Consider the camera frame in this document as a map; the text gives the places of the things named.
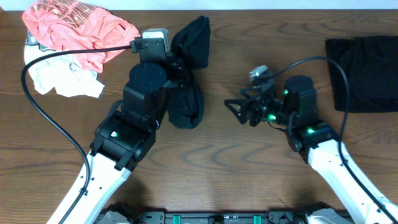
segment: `green led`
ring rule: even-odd
[[[116,131],[113,131],[113,132],[111,133],[111,136],[114,137],[114,138],[117,138],[118,135],[119,135],[119,134],[118,134]]]
[[[269,119],[269,120],[275,120],[275,119],[276,119],[276,117],[275,117],[275,115],[273,115],[273,114],[270,114],[270,115],[268,116],[268,119]]]
[[[312,134],[312,133],[314,133],[315,131],[314,131],[312,128],[308,128],[308,129],[307,129],[307,132],[308,132],[309,134]]]

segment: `pink cloth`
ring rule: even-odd
[[[22,20],[39,43],[55,50],[119,47],[140,36],[135,26],[107,10],[74,0],[35,2]],[[102,72],[103,63],[122,51],[74,56],[84,69]]]

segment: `folded black cloth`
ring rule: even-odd
[[[346,72],[349,112],[398,111],[398,37],[362,37],[326,41],[326,54]],[[345,111],[346,90],[341,74],[329,63],[335,109]]]
[[[184,59],[190,70],[208,66],[210,50],[209,18],[200,16],[178,32],[172,41],[171,51]],[[203,117],[205,102],[202,92],[190,71],[190,89],[173,90],[169,101],[169,121],[178,128],[193,129]]]

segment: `folded cloth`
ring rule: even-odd
[[[345,71],[351,93],[349,112],[398,111],[398,37],[331,39],[327,56]],[[329,64],[335,109],[345,111],[346,90],[339,71]]]
[[[103,49],[129,45],[139,37],[135,26],[107,10],[74,0],[41,0],[22,15],[26,27],[54,50]],[[103,71],[103,63],[123,50],[75,54],[83,69]]]
[[[173,38],[171,51],[184,58],[189,70],[206,68],[210,50],[209,18],[200,16]],[[202,92],[190,71],[188,91],[173,90],[169,101],[169,121],[178,128],[193,129],[202,120],[205,102]]]
[[[39,44],[28,33],[24,52],[26,64],[55,52],[59,51]],[[97,73],[82,69],[73,55],[62,55],[37,62],[30,67],[29,75],[34,81],[35,89],[41,94],[46,94],[55,87],[57,93],[63,96],[86,95],[98,98],[104,88],[104,85],[96,80]]]

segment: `wood grain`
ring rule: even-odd
[[[204,14],[211,21],[210,65],[196,71],[205,95],[205,117],[194,130],[172,126],[167,117],[157,142],[109,203],[182,210],[267,210],[323,201],[343,206],[328,184],[285,136],[261,124],[242,126],[224,107],[248,72],[266,64],[277,71],[304,57],[325,55],[326,39],[397,35],[397,11],[115,11],[141,31],[168,28],[170,36]],[[0,13],[0,223],[45,223],[82,166],[77,150],[26,100],[20,73],[27,29],[21,12]],[[88,152],[97,125],[121,99],[128,72],[139,62],[128,51],[105,64],[99,99],[65,98],[54,92],[38,103]],[[309,62],[292,75],[308,75],[318,90],[322,118],[340,128],[325,62]],[[358,165],[387,197],[398,203],[398,113],[350,114],[345,143]]]

